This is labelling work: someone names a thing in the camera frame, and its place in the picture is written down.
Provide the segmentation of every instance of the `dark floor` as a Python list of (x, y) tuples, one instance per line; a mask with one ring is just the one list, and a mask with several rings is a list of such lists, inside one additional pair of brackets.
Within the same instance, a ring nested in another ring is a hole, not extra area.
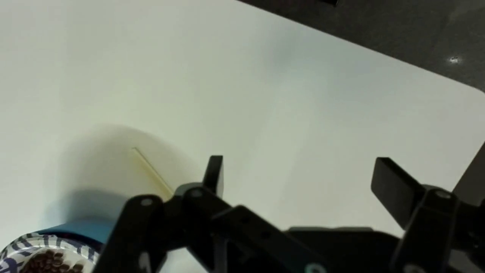
[(485, 0), (243, 0), (485, 90)]

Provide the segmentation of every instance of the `black mechanical arm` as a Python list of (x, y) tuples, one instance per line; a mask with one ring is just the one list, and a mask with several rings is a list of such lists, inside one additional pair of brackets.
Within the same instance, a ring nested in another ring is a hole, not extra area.
[(180, 247), (211, 273), (485, 269), (485, 204), (423, 186), (388, 157), (377, 157), (371, 189), (405, 228), (402, 237), (368, 227), (279, 230), (217, 195), (221, 169), (223, 157), (212, 156), (203, 181), (179, 186), (171, 200), (130, 198), (94, 273), (153, 273)]

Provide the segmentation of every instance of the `white table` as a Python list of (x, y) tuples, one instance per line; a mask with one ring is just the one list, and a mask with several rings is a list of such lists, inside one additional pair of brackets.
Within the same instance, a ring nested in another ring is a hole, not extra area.
[(0, 36), (0, 244), (155, 190), (130, 146), (173, 186), (224, 154), (279, 227), (399, 234), (376, 156), (452, 189), (485, 139), (481, 90), (238, 1), (6, 0)]

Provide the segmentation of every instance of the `white surface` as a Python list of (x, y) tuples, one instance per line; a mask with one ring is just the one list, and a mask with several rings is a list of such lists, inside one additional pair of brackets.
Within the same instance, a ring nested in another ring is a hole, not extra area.
[(0, 36), (2, 244), (153, 190), (133, 145), (173, 184), (223, 153), (224, 197), (280, 227), (399, 233), (374, 157), (453, 187), (485, 139), (481, 90), (236, 1), (6, 0)]

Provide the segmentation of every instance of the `dark food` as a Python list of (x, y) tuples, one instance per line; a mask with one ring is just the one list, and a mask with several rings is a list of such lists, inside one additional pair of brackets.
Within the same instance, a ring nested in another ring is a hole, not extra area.
[(64, 254), (47, 250), (32, 256), (20, 273), (82, 273), (82, 263), (64, 263)]

